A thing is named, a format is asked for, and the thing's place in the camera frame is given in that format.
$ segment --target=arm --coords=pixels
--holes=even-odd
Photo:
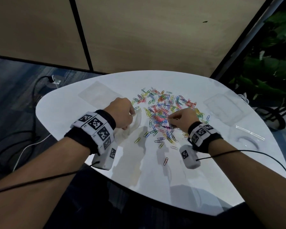
[[[169,122],[184,132],[199,121],[191,109],[169,116]],[[237,150],[223,139],[209,144],[211,156]],[[267,228],[286,228],[286,179],[242,152],[214,158],[245,202]]]
[[[132,122],[131,102],[117,98],[104,109],[116,127]],[[0,180],[0,188],[78,170],[90,149],[65,137],[37,158]],[[0,228],[42,228],[74,175],[0,193]]]

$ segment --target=hand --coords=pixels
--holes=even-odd
[[[188,133],[188,128],[196,121],[199,121],[197,114],[190,108],[176,111],[168,116],[168,122],[171,125],[175,125],[186,133]]]
[[[135,114],[130,100],[119,97],[112,101],[104,111],[108,112],[114,118],[117,128],[124,130],[132,123],[132,115]]]

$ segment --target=person's right arm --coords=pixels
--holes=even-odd
[[[184,132],[196,121],[197,115],[191,109],[169,116],[169,123]],[[232,150],[237,149],[218,139],[209,144],[208,153],[214,156]],[[267,228],[286,228],[286,178],[242,152],[224,154],[214,160]]]

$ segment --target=pile of paper clips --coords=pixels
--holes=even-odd
[[[208,115],[206,120],[204,120],[204,113],[200,112],[198,108],[195,107],[197,103],[191,102],[190,99],[186,100],[181,95],[174,96],[172,95],[172,92],[164,93],[164,90],[162,92],[158,92],[156,89],[153,88],[149,89],[148,91],[144,91],[142,89],[142,91],[143,93],[141,95],[138,95],[138,98],[133,98],[133,101],[131,103],[132,105],[134,105],[135,103],[146,103],[147,99],[150,98],[148,104],[152,105],[148,108],[144,108],[146,115],[150,119],[150,130],[144,134],[144,137],[148,138],[151,134],[155,136],[158,132],[161,132],[163,134],[163,137],[159,137],[157,138],[157,140],[155,140],[155,143],[160,143],[159,148],[162,148],[162,146],[164,145],[164,140],[168,140],[171,144],[178,142],[178,140],[176,140],[175,136],[173,135],[175,129],[170,126],[167,120],[168,116],[175,111],[183,109],[183,107],[191,108],[196,111],[197,116],[201,122],[206,124],[209,123],[210,116]],[[185,132],[183,133],[183,136],[184,139],[188,138],[188,134]],[[134,143],[138,143],[140,139],[140,137],[137,138]],[[179,148],[177,148],[176,146],[171,146],[171,148],[179,150]]]

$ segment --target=person's left arm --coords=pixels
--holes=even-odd
[[[126,98],[117,98],[104,109],[117,128],[132,122],[134,109]],[[78,170],[90,149],[65,137],[41,155],[0,180],[0,188]],[[43,228],[74,175],[0,193],[0,228]]]

